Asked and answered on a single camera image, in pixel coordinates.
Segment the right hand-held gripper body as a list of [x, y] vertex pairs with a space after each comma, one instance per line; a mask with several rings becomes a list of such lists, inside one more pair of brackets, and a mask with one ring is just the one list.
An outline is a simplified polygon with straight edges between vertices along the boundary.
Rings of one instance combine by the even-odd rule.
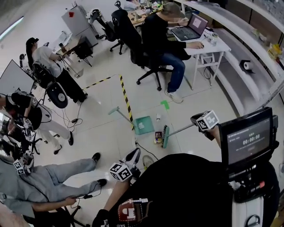
[[205, 111], [197, 114], [196, 118], [199, 132], [203, 133], [208, 139], [213, 140], [214, 137], [209, 133], [209, 130], [213, 129], [219, 123], [216, 113], [213, 110]]

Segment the black laptop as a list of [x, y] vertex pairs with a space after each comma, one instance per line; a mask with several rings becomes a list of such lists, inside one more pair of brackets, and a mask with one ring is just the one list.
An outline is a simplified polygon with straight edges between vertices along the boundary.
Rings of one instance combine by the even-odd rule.
[[170, 31], [180, 40], [187, 41], [198, 39], [207, 27], [208, 21], [193, 13], [187, 26], [172, 28]]

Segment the brown table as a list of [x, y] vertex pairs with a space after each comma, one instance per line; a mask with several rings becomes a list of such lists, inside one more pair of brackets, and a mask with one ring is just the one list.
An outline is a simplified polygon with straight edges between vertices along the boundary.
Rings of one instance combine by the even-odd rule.
[[22, 216], [11, 212], [0, 203], [0, 227], [30, 227]]

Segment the person's black shirt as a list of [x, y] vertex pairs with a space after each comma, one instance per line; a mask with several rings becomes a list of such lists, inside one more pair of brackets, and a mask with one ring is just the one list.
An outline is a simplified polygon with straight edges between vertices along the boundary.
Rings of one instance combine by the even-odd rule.
[[232, 199], [222, 163], [186, 153], [154, 162], [92, 227], [228, 227]]

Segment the white and black device stand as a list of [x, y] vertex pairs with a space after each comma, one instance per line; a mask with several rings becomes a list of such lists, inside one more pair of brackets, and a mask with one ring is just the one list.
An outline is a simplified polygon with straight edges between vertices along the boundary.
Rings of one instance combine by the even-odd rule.
[[228, 183], [232, 188], [228, 227], [270, 227], [280, 199], [273, 165], [268, 161], [233, 170]]

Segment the black box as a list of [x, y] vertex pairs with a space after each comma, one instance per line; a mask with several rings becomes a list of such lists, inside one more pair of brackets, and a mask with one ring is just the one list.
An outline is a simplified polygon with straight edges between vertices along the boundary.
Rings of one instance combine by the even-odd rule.
[[80, 59], [85, 59], [93, 54], [92, 46], [87, 37], [82, 36], [79, 39], [78, 45], [73, 50]]

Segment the person's shoe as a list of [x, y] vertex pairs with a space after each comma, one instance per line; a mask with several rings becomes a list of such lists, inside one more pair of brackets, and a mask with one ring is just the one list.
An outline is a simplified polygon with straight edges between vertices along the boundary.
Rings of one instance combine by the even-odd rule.
[[148, 155], [144, 155], [142, 157], [142, 161], [143, 161], [144, 170], [147, 170], [154, 163], [153, 158]]

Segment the grey metal cabinet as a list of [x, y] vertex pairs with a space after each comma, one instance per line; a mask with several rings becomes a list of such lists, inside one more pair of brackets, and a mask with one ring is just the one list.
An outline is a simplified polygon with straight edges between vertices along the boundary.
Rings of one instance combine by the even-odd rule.
[[[74, 12], [74, 16], [69, 17], [69, 12]], [[86, 14], [86, 11], [81, 6], [77, 5], [70, 10], [67, 10], [62, 15], [62, 19], [74, 37], [87, 37], [91, 46], [93, 47], [98, 44], [97, 38], [99, 34], [96, 31], [95, 27], [92, 24], [88, 23]]]

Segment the person's right forearm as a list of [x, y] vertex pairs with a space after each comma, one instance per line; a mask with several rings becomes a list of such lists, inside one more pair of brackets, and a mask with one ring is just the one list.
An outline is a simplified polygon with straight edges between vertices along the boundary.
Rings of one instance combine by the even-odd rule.
[[215, 125], [214, 128], [210, 129], [208, 132], [211, 136], [215, 138], [217, 144], [221, 148], [220, 132], [218, 125]]

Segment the round black white device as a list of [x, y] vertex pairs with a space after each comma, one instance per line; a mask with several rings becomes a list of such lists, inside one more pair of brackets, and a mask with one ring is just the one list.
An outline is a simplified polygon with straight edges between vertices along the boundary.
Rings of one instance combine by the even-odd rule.
[[62, 88], [62, 86], [57, 83], [53, 82], [46, 88], [46, 93], [51, 100], [51, 102], [58, 108], [64, 109], [68, 105], [68, 98], [67, 95]]

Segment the yellow container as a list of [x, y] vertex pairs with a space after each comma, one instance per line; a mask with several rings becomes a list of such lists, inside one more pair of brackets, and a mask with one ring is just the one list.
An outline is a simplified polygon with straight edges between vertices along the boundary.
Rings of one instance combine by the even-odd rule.
[[279, 56], [282, 55], [282, 50], [279, 44], [270, 44], [268, 49], [268, 55], [273, 59], [276, 60]]

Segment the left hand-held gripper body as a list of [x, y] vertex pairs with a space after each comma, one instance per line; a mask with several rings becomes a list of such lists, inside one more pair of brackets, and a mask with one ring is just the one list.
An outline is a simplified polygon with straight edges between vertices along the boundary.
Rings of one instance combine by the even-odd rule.
[[114, 179], [120, 182], [125, 182], [131, 179], [137, 180], [141, 175], [137, 164], [138, 161], [136, 160], [119, 160], [118, 162], [112, 164], [109, 172]]

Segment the green dustpan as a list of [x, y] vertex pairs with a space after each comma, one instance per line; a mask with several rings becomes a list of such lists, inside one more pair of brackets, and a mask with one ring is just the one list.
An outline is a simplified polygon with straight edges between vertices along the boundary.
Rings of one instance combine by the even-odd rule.
[[[140, 122], [142, 122], [144, 124], [145, 128], [143, 128], [143, 129], [138, 128], [138, 124]], [[134, 119], [134, 124], [135, 124], [134, 132], [135, 132], [136, 135], [143, 135], [143, 134], [146, 134], [146, 133], [154, 132], [154, 125], [152, 123], [150, 116], [136, 118], [136, 119]]]

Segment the green broom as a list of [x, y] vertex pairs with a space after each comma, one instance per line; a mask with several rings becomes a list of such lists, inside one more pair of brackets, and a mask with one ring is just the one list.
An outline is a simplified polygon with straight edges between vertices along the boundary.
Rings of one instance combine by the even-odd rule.
[[164, 129], [163, 129], [163, 132], [162, 132], [162, 148], [166, 148], [167, 147], [167, 144], [168, 144], [168, 140], [169, 140], [169, 137], [172, 136], [172, 135], [175, 135], [185, 129], [188, 129], [190, 127], [194, 126], [194, 124], [190, 124], [190, 125], [187, 125], [186, 127], [183, 127], [179, 130], [176, 130], [174, 132], [170, 132], [170, 128], [169, 126], [167, 125], [164, 125]]

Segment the wooden desk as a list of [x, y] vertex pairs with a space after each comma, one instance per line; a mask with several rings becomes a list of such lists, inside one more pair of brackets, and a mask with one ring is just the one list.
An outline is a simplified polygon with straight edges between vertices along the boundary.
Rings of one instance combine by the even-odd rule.
[[[61, 57], [61, 60], [63, 61], [63, 63], [65, 63], [67, 65], [67, 70], [69, 71], [70, 69], [75, 73], [74, 76], [76, 78], [79, 78], [83, 75], [83, 69], [81, 71], [76, 71], [71, 67], [71, 64], [73, 64], [74, 62], [70, 59], [69, 55], [71, 53], [73, 53], [74, 48], [78, 45], [79, 39], [80, 38], [76, 38], [74, 37], [72, 34], [70, 35], [65, 35], [62, 34], [61, 36], [65, 36], [65, 40], [60, 43], [61, 39], [57, 40], [57, 43], [54, 47], [54, 52], [56, 54], [59, 54]], [[87, 57], [85, 59], [80, 59], [83, 60], [84, 62], [86, 62], [89, 66], [91, 66], [91, 64], [89, 63]]]
[[143, 24], [145, 18], [154, 12], [155, 12], [154, 10], [150, 10], [150, 9], [147, 9], [147, 10], [138, 9], [135, 11], [128, 12], [128, 17], [131, 23], [133, 24], [133, 26], [136, 27], [138, 25]]

